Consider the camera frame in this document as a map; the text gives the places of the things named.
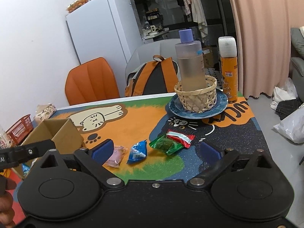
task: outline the white chair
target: white chair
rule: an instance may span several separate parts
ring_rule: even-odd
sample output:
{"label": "white chair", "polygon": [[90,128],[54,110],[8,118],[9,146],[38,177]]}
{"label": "white chair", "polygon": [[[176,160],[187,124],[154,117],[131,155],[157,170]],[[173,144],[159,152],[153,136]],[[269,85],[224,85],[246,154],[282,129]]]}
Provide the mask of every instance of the white chair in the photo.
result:
{"label": "white chair", "polygon": [[150,44],[139,46],[134,51],[129,62],[127,63],[125,71],[126,81],[128,81],[128,75],[140,65],[153,61],[154,55],[161,55],[164,58],[172,57],[172,60],[177,62],[175,45],[180,42],[180,39],[164,39]]}

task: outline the white towel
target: white towel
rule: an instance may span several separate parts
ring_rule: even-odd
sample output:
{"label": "white towel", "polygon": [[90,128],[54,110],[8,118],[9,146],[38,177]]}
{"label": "white towel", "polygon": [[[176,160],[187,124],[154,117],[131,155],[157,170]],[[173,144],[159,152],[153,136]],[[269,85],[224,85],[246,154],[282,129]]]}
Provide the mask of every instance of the white towel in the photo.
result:
{"label": "white towel", "polygon": [[303,27],[300,27],[300,32],[302,33],[302,36],[304,38],[304,26]]}
{"label": "white towel", "polygon": [[191,0],[191,2],[193,21],[199,24],[202,42],[204,42],[208,35],[208,28],[202,2],[201,0]]}

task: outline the blue snack packet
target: blue snack packet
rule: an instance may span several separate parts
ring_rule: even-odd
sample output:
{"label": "blue snack packet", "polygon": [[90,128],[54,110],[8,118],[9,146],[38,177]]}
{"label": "blue snack packet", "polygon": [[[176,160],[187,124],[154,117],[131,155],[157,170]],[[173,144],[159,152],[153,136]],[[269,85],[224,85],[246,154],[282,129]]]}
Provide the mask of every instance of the blue snack packet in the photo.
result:
{"label": "blue snack packet", "polygon": [[25,177],[28,174],[30,168],[31,167],[27,166],[26,164],[22,164],[23,177]]}
{"label": "blue snack packet", "polygon": [[140,141],[131,147],[127,164],[136,163],[145,157],[147,157],[147,140]]}

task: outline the green snack packet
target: green snack packet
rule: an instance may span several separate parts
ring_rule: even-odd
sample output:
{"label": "green snack packet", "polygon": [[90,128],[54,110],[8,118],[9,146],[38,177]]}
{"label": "green snack packet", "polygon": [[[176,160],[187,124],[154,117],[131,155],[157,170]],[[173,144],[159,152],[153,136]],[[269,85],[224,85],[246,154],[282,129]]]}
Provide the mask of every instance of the green snack packet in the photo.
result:
{"label": "green snack packet", "polygon": [[166,135],[157,137],[154,141],[151,141],[149,145],[154,149],[161,150],[166,155],[171,155],[184,147],[181,143],[178,143],[170,138],[167,138]]}

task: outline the backpack strap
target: backpack strap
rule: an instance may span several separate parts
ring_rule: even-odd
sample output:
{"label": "backpack strap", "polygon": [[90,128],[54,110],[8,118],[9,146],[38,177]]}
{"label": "backpack strap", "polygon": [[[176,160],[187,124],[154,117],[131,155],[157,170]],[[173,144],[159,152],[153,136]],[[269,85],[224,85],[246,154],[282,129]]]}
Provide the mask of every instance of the backpack strap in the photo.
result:
{"label": "backpack strap", "polygon": [[161,68],[163,71],[167,92],[173,93],[174,86],[178,82],[178,78],[173,66],[172,57],[162,60]]}
{"label": "backpack strap", "polygon": [[161,61],[165,60],[161,55],[154,55],[154,56],[153,56],[153,60],[159,62],[157,59],[159,59],[159,60],[161,60]]}
{"label": "backpack strap", "polygon": [[158,63],[158,61],[146,63],[137,79],[137,82],[135,83],[134,91],[131,96],[141,96],[143,94],[148,78]]}
{"label": "backpack strap", "polygon": [[130,82],[129,82],[129,85],[125,89],[125,96],[126,97],[131,97],[132,96],[133,83],[134,83],[134,79],[131,79]]}

